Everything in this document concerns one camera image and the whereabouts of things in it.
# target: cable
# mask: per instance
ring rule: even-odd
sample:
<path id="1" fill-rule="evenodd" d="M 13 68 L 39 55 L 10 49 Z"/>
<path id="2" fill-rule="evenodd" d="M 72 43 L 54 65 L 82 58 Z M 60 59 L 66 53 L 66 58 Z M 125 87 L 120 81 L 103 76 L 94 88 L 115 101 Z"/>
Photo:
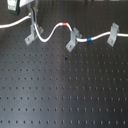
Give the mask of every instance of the cable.
<path id="1" fill-rule="evenodd" d="M 121 36 L 121 37 L 128 37 L 128 34 L 117 33 L 117 36 Z"/>
<path id="2" fill-rule="evenodd" d="M 49 35 L 49 37 L 46 38 L 46 39 L 43 39 L 43 38 L 40 36 L 40 33 L 39 33 L 38 29 L 37 29 L 36 23 L 35 23 L 34 25 L 35 25 L 35 29 L 36 29 L 37 36 L 39 37 L 39 39 L 40 39 L 42 42 L 47 42 L 47 41 L 51 38 L 51 36 L 53 35 L 55 29 L 56 29 L 57 27 L 59 27 L 59 26 L 67 26 L 67 27 L 69 28 L 69 30 L 72 31 L 71 26 L 70 26 L 68 23 L 58 23 L 58 24 L 53 28 L 53 30 L 52 30 L 51 34 Z"/>
<path id="3" fill-rule="evenodd" d="M 29 18 L 31 18 L 30 14 L 28 16 L 25 16 L 24 18 L 16 21 L 16 22 L 14 22 L 14 23 L 7 24 L 7 25 L 0 25 L 0 29 L 2 29 L 2 28 L 9 28 L 9 27 L 15 26 L 15 25 L 17 25 L 17 24 L 19 24 L 19 23 L 21 23 L 21 22 L 23 22 L 23 21 L 25 21 L 25 20 L 27 20 Z"/>
<path id="4" fill-rule="evenodd" d="M 95 37 L 91 37 L 91 38 L 85 38 L 85 39 L 80 39 L 80 38 L 77 38 L 77 41 L 78 42 L 89 42 L 89 41 L 93 41 L 93 40 L 96 40 L 96 39 L 99 39 L 103 36 L 107 36 L 107 35 L 110 35 L 110 32 L 105 32 L 105 33 L 102 33 L 98 36 L 95 36 Z M 120 37 L 128 37 L 128 34 L 123 34 L 123 33 L 117 33 L 117 36 L 120 36 Z"/>

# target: cable clamp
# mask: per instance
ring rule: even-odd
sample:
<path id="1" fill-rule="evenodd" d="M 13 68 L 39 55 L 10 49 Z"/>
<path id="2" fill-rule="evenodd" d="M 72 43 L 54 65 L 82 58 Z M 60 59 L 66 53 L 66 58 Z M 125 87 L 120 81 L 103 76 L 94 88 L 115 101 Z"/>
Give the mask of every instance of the cable clamp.
<path id="1" fill-rule="evenodd" d="M 77 38 L 82 38 L 82 35 L 76 28 L 73 28 L 73 31 L 71 31 L 70 33 L 70 41 L 66 45 L 66 49 L 69 52 L 71 52 L 74 49 L 74 47 L 78 44 Z"/>
<path id="2" fill-rule="evenodd" d="M 119 25 L 117 25 L 116 23 L 113 23 L 111 26 L 110 36 L 107 41 L 107 43 L 110 44 L 112 47 L 115 44 L 118 32 L 119 32 Z"/>

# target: metal bracket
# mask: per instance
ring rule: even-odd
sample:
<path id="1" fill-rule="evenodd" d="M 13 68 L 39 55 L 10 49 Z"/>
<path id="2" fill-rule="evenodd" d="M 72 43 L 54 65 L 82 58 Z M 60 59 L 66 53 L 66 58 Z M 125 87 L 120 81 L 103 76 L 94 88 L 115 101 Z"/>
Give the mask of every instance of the metal bracket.
<path id="1" fill-rule="evenodd" d="M 76 38 L 82 38 L 82 35 L 79 33 L 79 31 L 76 28 L 74 28 L 73 31 L 71 31 L 70 33 L 70 41 L 66 45 L 66 48 L 69 52 L 71 52 L 74 49 L 74 47 L 78 44 Z"/>
<path id="2" fill-rule="evenodd" d="M 31 44 L 38 37 L 35 30 L 35 25 L 34 25 L 35 23 L 37 24 L 38 3 L 39 3 L 39 0 L 35 0 L 35 5 L 33 8 L 31 8 L 31 3 L 27 5 L 28 10 L 31 14 L 31 21 L 32 21 L 32 25 L 30 26 L 31 34 L 25 39 L 25 42 L 27 45 Z M 37 25 L 37 29 L 39 30 L 40 34 L 44 32 L 44 30 L 38 25 Z"/>
<path id="3" fill-rule="evenodd" d="M 107 43 L 110 44 L 112 47 L 115 44 L 118 32 L 119 32 L 119 26 L 117 24 L 113 23 L 111 26 L 110 36 L 107 41 Z"/>

